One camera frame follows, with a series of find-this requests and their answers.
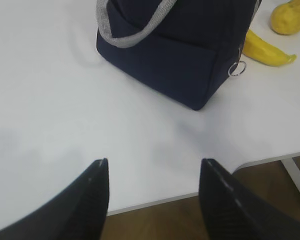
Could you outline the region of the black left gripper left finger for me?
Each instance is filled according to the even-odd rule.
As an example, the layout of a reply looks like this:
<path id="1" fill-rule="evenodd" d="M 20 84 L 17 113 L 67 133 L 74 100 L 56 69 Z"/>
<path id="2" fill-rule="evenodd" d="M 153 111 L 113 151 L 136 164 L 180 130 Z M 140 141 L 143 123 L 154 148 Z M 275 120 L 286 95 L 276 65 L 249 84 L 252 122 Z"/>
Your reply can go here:
<path id="1" fill-rule="evenodd" d="M 95 160 L 42 207 L 0 230 L 0 240 L 98 240 L 109 207 L 109 164 Z"/>

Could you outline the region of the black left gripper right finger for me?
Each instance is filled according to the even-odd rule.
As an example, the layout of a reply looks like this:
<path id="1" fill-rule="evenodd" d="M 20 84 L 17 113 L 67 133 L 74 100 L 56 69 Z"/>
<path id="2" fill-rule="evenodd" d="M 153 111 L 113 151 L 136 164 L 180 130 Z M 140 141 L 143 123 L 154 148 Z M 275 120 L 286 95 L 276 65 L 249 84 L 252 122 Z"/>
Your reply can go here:
<path id="1" fill-rule="evenodd" d="M 300 240 L 300 222 L 252 193 L 215 159 L 201 161 L 198 196 L 211 240 Z"/>

